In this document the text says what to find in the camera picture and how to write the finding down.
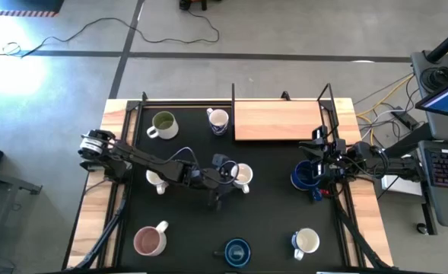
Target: floor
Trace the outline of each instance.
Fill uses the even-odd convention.
[[[231,83],[238,97],[278,97],[282,91],[316,97],[330,82],[335,96],[358,101],[410,73],[409,54],[448,35],[448,0],[223,0],[209,1],[205,12],[194,4],[192,12],[219,29],[218,43],[153,44],[138,34],[131,41],[122,24],[103,21],[69,43],[51,41],[33,56],[0,56],[0,168],[43,185],[39,196],[19,196],[22,208],[2,231],[0,258],[15,263],[16,273],[60,269],[87,176],[78,166],[80,134],[100,125],[107,98],[139,98],[143,91],[151,98],[230,97]],[[69,37],[102,17],[138,22],[151,40],[216,38],[205,20],[180,11],[176,0],[66,0],[56,18],[0,17],[0,53],[12,41],[29,50],[48,36]],[[268,55],[223,59],[212,53]],[[369,109],[388,90],[356,111]],[[406,101],[402,89],[387,102],[404,107]],[[425,120],[421,111],[411,114]],[[390,126],[376,136],[386,147],[396,140]],[[392,193],[380,200],[380,209],[398,267],[448,272],[448,228],[439,226],[438,236],[417,234],[418,201]]]

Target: desk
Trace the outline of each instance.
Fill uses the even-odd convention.
[[[277,100],[277,99],[260,99],[260,100]],[[294,100],[316,100],[316,99],[294,99]],[[158,102],[175,102],[179,100],[148,100]],[[122,135],[122,124],[126,117],[126,106],[128,100],[108,100],[106,102],[101,129],[109,130],[116,134],[117,138]],[[361,140],[355,111],[352,100],[350,98],[335,99],[337,107],[338,121],[340,126],[338,132],[341,138],[347,141],[347,144],[354,144]],[[134,135],[136,123],[136,112],[131,112],[129,117],[129,128],[126,141],[131,144]],[[90,173],[87,179],[86,188],[93,186],[102,180],[103,171]],[[362,235],[365,237],[369,245],[376,251],[380,258],[389,265],[392,265],[392,257],[389,252],[389,245],[386,239],[386,233],[383,227],[379,206],[376,200],[373,185],[366,180],[356,180],[350,184],[351,196],[354,204],[354,210],[358,227]],[[67,254],[63,266],[75,266],[92,248],[94,243],[100,236],[107,212],[107,204],[109,202],[111,186],[109,183],[103,183],[92,189],[85,197],[80,206],[79,213],[74,225],[70,243],[68,245]],[[112,265],[114,244],[116,231],[113,232],[105,254],[105,266]],[[355,256],[355,245],[349,233],[346,233],[348,252],[351,256],[351,264],[357,265],[357,257]]]

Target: yellow cable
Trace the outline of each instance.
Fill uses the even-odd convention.
[[[356,117],[359,117],[363,120],[365,120],[366,122],[368,122],[370,125],[373,124],[373,122],[371,120],[369,120],[368,118],[362,116],[362,115],[356,115]],[[374,134],[374,128],[370,129],[370,145],[374,145],[374,141],[373,141],[373,134]]]
[[[398,91],[398,89],[403,86],[406,82],[409,81],[409,79],[413,78],[414,75],[410,75],[408,78],[406,78],[405,80],[401,81],[398,85],[396,85],[383,99],[381,99],[379,102],[377,102],[374,107],[372,107],[370,110],[366,110],[364,112],[361,112],[359,114],[356,114],[356,116],[361,116],[364,115],[366,113],[369,113],[373,110],[376,109],[376,107],[378,107],[382,102],[384,102],[385,100],[387,100],[391,95],[393,95],[395,92]]]

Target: wooden table frame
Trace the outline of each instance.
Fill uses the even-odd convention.
[[[280,100],[280,99],[236,99],[236,100]],[[316,100],[313,98],[299,98],[293,100]],[[133,144],[135,125],[138,124],[138,117],[141,108],[137,104],[140,100],[108,100],[104,110],[101,129],[109,130],[116,134],[118,139],[124,137],[128,144]],[[212,105],[230,103],[230,99],[169,99],[169,100],[147,100],[149,106],[152,107],[186,107],[190,102],[202,104],[211,101]],[[350,98],[336,98],[337,105],[338,127],[341,138],[346,139],[348,144],[354,144],[361,140],[358,130],[357,120],[355,118],[354,107]],[[89,174],[85,189],[93,186],[102,180],[103,171],[92,172]],[[86,196],[82,196],[81,204],[78,210],[74,229],[71,234],[70,242],[67,249],[67,254],[63,263],[63,268],[77,265],[85,256],[85,254],[92,248],[94,243],[100,236],[105,224],[109,221],[111,214],[108,212],[114,211],[114,205],[117,205],[122,197],[123,185],[112,186],[101,184],[97,188],[91,190]],[[350,195],[350,203],[346,202],[345,195]],[[361,234],[367,240],[369,245],[376,251],[380,258],[387,264],[392,266],[392,257],[389,252],[389,245],[386,239],[383,222],[380,217],[379,206],[377,205],[376,194],[373,185],[366,180],[356,180],[350,184],[350,192],[344,191],[340,196],[340,201],[347,211],[349,206],[353,205],[355,218]],[[359,266],[359,259],[357,258],[356,243],[353,241],[347,228],[345,230],[345,237],[347,239],[347,252],[351,266]],[[116,235],[120,233],[119,229],[112,233],[106,246],[106,252],[102,253],[104,256],[104,263],[97,260],[92,267],[112,266],[117,260],[114,257],[114,250],[116,249]]]

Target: wheel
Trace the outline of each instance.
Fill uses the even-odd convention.
[[[428,235],[426,224],[422,224],[422,223],[416,224],[416,231],[418,231],[418,233],[420,233],[420,234]]]

